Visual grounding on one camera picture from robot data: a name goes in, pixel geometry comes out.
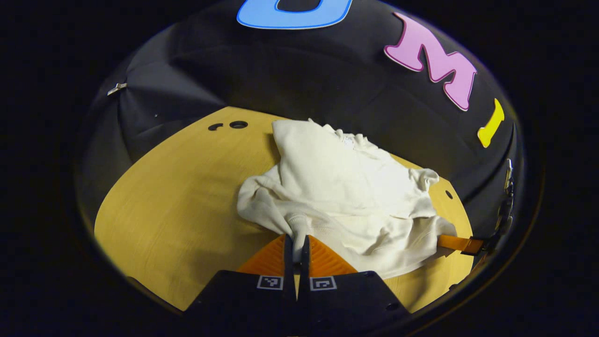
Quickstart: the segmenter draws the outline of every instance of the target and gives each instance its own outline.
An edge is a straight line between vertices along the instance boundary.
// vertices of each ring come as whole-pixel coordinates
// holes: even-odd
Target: round wooden table
[[[112,187],[96,218],[95,237],[112,262],[184,311],[218,270],[236,270],[275,239],[277,234],[240,218],[236,204],[245,179],[263,174],[280,160],[271,126],[277,119],[283,118],[227,107],[189,125],[137,161]],[[233,121],[246,121],[248,126],[231,128]],[[218,123],[223,126],[208,130]],[[458,236],[472,235],[449,181],[441,178],[430,196]],[[385,283],[414,312],[464,279],[472,262],[472,256],[456,251]]]

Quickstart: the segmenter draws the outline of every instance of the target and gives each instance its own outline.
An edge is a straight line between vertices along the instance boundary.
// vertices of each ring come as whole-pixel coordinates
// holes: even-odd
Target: letter
[[[397,45],[385,47],[385,54],[410,70],[422,71],[424,65],[419,58],[420,51],[424,49],[431,81],[437,83],[455,72],[453,80],[445,82],[443,90],[455,105],[467,111],[476,74],[474,65],[458,52],[446,55],[437,38],[426,27],[403,14],[394,14],[404,22],[404,31]]]
[[[261,29],[312,29],[332,26],[345,18],[352,0],[320,0],[310,11],[290,12],[277,8],[279,0],[247,0],[237,21]]]
[[[495,110],[493,111],[493,115],[487,122],[484,128],[480,128],[478,132],[479,140],[484,148],[488,148],[491,144],[491,139],[497,132],[499,128],[499,124],[505,119],[505,115],[503,113],[503,108],[497,99],[495,99]]]

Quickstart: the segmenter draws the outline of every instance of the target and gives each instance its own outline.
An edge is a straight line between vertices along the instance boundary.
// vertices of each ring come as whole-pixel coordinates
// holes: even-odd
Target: white sweatshirt
[[[429,187],[439,176],[408,169],[361,134],[344,134],[311,119],[274,121],[281,162],[249,177],[237,202],[240,216],[294,239],[300,261],[307,234],[357,271],[382,278],[411,272],[437,253],[437,237],[456,235],[437,216]]]

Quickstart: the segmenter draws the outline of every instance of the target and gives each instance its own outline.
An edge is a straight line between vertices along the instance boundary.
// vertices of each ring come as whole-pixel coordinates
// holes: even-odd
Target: blue letter
[[[247,0],[237,21],[261,29],[311,29],[332,26],[345,18],[352,0],[320,0],[311,11],[289,12],[277,8],[280,0]]]

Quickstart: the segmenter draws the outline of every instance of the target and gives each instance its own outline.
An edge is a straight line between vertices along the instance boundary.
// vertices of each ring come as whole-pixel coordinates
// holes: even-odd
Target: pink letter m
[[[454,71],[453,80],[445,82],[443,90],[452,102],[463,111],[467,111],[476,74],[472,63],[458,52],[446,55],[431,31],[407,16],[394,14],[403,20],[404,31],[396,46],[385,47],[385,54],[410,70],[422,71],[424,65],[420,62],[420,51],[424,48],[431,81],[437,83]]]

